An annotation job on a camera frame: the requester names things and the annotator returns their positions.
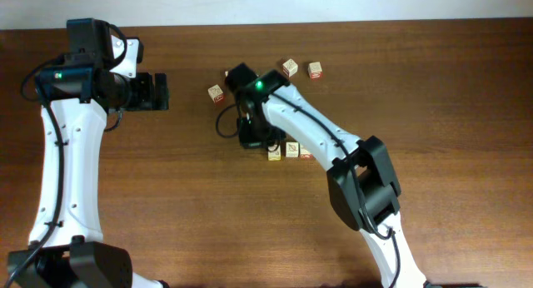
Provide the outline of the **wooden block plain leaf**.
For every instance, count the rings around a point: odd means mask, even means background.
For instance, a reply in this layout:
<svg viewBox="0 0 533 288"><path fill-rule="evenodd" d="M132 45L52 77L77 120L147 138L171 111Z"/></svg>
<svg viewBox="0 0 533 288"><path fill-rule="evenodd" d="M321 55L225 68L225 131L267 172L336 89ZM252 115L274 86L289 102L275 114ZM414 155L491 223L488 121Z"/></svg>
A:
<svg viewBox="0 0 533 288"><path fill-rule="evenodd" d="M286 157L298 158L300 153L300 144L298 142L286 142Z"/></svg>

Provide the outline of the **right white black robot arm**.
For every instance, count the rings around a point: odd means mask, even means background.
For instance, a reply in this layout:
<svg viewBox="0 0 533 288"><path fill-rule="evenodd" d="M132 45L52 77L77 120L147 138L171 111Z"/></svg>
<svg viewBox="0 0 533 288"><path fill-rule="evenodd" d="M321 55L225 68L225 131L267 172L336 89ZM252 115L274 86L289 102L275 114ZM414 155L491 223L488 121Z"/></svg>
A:
<svg viewBox="0 0 533 288"><path fill-rule="evenodd" d="M427 287L401 225L401 186L386 145L346 132L322 115L283 74L261 76L242 63L225 84L235 98L241 144L271 146L275 131L304 146L326 172L338 217L369 246L385 287Z"/></svg>

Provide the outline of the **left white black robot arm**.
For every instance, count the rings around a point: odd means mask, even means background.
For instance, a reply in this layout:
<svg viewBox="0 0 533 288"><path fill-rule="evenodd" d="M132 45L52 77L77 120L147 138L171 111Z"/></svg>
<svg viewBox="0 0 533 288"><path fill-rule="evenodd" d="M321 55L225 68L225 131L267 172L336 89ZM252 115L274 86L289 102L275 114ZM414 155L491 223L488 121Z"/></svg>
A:
<svg viewBox="0 0 533 288"><path fill-rule="evenodd" d="M69 51L29 73L41 105L45 152L28 246L7 257L7 284L22 287L159 287L128 252L103 240L98 211L102 137L111 114L166 111L167 78L139 72L144 47L94 18L67 22Z"/></svg>

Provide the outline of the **wooden block yellow side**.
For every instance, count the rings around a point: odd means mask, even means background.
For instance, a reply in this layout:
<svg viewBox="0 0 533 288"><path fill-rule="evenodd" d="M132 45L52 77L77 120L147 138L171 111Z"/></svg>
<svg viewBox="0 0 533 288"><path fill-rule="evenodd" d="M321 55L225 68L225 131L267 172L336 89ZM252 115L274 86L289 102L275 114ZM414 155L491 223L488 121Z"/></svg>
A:
<svg viewBox="0 0 533 288"><path fill-rule="evenodd" d="M281 151L280 150L268 151L267 158L269 161L280 161Z"/></svg>

